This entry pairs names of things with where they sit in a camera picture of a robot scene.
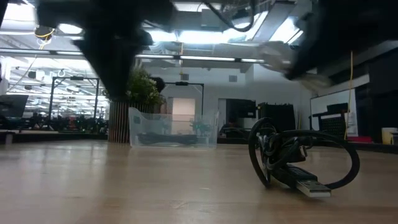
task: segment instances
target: yellow cable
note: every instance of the yellow cable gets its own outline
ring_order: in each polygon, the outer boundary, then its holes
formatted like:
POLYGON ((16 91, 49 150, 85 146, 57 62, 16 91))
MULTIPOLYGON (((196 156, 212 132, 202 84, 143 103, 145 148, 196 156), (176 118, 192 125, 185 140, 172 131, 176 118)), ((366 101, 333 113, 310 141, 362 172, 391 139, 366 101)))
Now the yellow cable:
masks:
POLYGON ((39 50, 43 50, 44 46, 47 44, 48 36, 45 37, 44 43, 40 45, 39 50))
POLYGON ((351 104, 351 90, 353 89, 353 77, 354 77, 354 60, 353 60, 353 51, 351 51, 351 75, 349 78, 349 93, 348 93, 348 111, 347 111, 347 120, 346 120, 346 132, 344 133, 344 140, 347 140, 347 132, 348 132, 348 120, 349 120, 349 106, 351 104))
POLYGON ((36 34, 35 34, 35 36, 36 36, 36 37, 48 37, 49 35, 51 35, 52 33, 54 33, 54 30, 55 30, 55 29, 52 29, 52 31, 49 32, 48 34, 44 34, 44 35, 36 35, 36 34))
MULTIPOLYGON (((183 54, 183 51, 184 51, 184 43, 181 42, 181 52, 180 52, 180 55, 183 54)), ((183 72, 182 72, 182 60, 180 60, 179 62, 180 62, 180 78, 182 78, 182 75, 183 75, 183 72)))

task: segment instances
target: person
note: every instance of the person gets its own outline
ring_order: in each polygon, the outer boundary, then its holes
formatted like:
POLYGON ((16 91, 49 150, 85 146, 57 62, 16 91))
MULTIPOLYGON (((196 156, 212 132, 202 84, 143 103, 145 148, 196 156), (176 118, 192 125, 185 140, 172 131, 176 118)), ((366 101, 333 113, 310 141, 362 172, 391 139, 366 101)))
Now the person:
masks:
POLYGON ((231 117, 229 117, 228 122, 221 127, 221 130, 226 129, 226 128, 238 128, 239 129, 239 128, 242 128, 242 126, 240 126, 238 124, 238 119, 235 116, 231 116, 231 117))
POLYGON ((235 116, 228 118, 228 123, 224 124, 220 129, 220 136, 226 135, 227 138, 243 138, 249 137, 249 131, 243 129, 238 124, 238 119, 235 116))
POLYGON ((166 84, 164 83, 163 79, 160 77, 151 77, 150 79, 152 79, 153 81, 156 82, 156 90, 160 93, 165 87, 166 84))
MULTIPOLYGON (((156 90, 160 94, 160 92, 162 92, 162 90, 164 90, 164 88, 166 87, 165 82, 160 77, 151 77, 150 79, 152 79, 153 81, 156 82, 155 87, 156 87, 156 90)), ((160 95, 160 97, 162 97, 164 99, 164 103, 160 106, 159 113, 167 114, 167 102, 166 102, 164 96, 160 95)))

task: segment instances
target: whiteboard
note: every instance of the whiteboard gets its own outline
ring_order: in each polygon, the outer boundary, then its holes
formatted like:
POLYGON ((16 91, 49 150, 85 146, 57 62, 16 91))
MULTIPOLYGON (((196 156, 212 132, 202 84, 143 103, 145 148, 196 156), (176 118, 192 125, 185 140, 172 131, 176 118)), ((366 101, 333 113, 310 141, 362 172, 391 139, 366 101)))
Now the whiteboard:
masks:
MULTIPOLYGON (((328 111, 328 105, 334 105, 339 103, 348 103, 349 90, 332 93, 325 96, 320 96, 311 99, 311 117, 314 114, 324 113, 328 111)), ((358 136, 357 118, 356 118, 356 101, 355 101, 355 90, 351 90, 351 103, 349 105, 349 125, 348 125, 348 136, 358 136)), ((312 128, 319 131, 318 118, 312 117, 312 128)))

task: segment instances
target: wooden slat planter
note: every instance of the wooden slat planter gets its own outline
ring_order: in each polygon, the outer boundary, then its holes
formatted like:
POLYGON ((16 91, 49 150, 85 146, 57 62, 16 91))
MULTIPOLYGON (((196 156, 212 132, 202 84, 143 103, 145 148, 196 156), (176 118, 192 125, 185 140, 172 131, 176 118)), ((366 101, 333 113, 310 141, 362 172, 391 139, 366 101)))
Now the wooden slat planter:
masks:
POLYGON ((154 112, 154 106, 151 105, 141 105, 129 101, 112 101, 109 107, 109 142, 129 142, 129 107, 137 108, 143 113, 154 112))

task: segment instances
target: potted plant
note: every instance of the potted plant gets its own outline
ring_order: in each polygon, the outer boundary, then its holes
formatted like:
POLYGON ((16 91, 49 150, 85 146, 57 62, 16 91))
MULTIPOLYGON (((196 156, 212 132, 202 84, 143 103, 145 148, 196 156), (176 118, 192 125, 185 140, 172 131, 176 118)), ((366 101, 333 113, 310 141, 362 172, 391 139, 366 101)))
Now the potted plant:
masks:
POLYGON ((129 107, 135 107, 142 113, 153 113, 154 107, 165 101, 158 91, 156 78, 152 78, 143 68, 132 70, 126 85, 123 97, 112 98, 107 90, 103 91, 103 95, 111 102, 108 135, 111 142, 129 142, 129 107))

